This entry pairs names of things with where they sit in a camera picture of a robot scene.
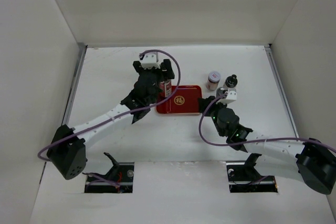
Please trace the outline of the soy sauce bottle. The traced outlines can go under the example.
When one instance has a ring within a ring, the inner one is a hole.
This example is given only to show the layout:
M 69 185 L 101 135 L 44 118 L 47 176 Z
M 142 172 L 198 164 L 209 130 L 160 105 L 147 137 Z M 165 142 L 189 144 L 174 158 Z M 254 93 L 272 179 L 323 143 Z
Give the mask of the soy sauce bottle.
M 171 79 L 167 79 L 160 82 L 159 88 L 161 90 L 159 96 L 162 99 L 169 97 L 172 93 L 172 83 Z

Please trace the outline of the clear lid salt grinder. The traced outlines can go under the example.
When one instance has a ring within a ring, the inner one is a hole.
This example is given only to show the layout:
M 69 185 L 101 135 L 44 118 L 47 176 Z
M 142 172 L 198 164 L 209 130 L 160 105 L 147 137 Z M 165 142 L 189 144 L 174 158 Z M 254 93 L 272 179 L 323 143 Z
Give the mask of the clear lid salt grinder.
M 216 90 L 216 96 L 217 97 L 223 97 L 225 99 L 228 95 L 228 89 L 224 87 L 220 87 Z

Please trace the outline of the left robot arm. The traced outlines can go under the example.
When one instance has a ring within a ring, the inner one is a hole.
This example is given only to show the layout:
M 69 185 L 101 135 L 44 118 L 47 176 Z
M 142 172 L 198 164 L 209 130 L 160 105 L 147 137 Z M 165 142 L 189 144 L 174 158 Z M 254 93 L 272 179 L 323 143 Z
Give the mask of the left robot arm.
M 47 157 L 64 179 L 73 179 L 83 172 L 89 147 L 114 130 L 139 121 L 159 102 L 163 91 L 160 85 L 174 79 L 175 74 L 169 59 L 157 63 L 149 57 L 145 55 L 133 62 L 138 80 L 130 93 L 113 109 L 82 125 L 69 127 L 64 124 L 56 130 Z

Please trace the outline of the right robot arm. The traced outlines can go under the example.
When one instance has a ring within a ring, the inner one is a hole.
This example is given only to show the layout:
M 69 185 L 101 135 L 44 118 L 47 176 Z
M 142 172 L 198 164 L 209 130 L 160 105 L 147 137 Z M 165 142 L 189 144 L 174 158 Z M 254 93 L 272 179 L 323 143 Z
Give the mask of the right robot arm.
M 259 176 L 279 176 L 305 183 L 310 189 L 324 195 L 332 193 L 335 185 L 335 148 L 313 138 L 265 136 L 252 137 L 253 130 L 239 122 L 239 116 L 228 108 L 221 97 L 199 98 L 202 117 L 210 117 L 225 143 L 212 146 L 231 147 L 248 153 L 244 175 L 251 180 Z

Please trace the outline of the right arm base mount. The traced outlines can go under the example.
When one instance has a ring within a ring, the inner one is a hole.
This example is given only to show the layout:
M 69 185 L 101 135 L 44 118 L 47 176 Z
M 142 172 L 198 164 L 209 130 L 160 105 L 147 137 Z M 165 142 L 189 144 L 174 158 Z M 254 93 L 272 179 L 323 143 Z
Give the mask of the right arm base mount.
M 260 154 L 250 154 L 246 161 L 227 162 L 227 176 L 231 193 L 277 193 L 274 176 L 262 176 L 256 169 Z

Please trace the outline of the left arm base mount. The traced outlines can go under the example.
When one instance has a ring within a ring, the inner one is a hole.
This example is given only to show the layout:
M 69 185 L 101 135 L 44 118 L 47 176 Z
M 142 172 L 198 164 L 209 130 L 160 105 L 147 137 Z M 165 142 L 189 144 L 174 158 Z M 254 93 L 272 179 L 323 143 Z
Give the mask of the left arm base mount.
M 109 153 L 104 152 L 104 155 L 111 161 L 111 168 L 105 174 L 84 173 L 87 176 L 84 193 L 133 193 L 134 163 L 119 163 Z

